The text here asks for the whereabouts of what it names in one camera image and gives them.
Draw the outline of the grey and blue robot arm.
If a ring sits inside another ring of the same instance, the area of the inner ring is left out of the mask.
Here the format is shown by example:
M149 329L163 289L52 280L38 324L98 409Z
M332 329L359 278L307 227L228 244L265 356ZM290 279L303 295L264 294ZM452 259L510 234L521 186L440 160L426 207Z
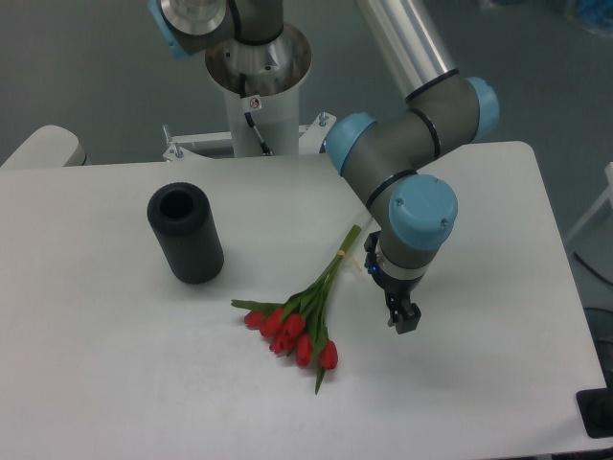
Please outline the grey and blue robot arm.
M362 1L358 7L407 110L383 124L366 113L342 120L321 114L300 130L298 89L311 49L284 20L282 2L148 5L175 56L204 55L224 94L235 156L328 154L378 223L365 242L366 267L385 293L390 325L404 334L420 321L411 292L458 213L452 189L421 170L491 131L499 103L484 80L459 74L421 1Z

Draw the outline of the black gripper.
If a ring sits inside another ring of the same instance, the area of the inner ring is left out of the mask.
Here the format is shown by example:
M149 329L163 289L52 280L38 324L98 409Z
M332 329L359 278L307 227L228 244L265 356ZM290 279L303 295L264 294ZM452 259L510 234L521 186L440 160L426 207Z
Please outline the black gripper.
M389 327L398 334L414 331L421 319L419 306L411 302L411 292L425 275L425 267L402 268L393 264L379 244L380 231L370 233L364 242L367 272L385 292L385 302L390 316Z

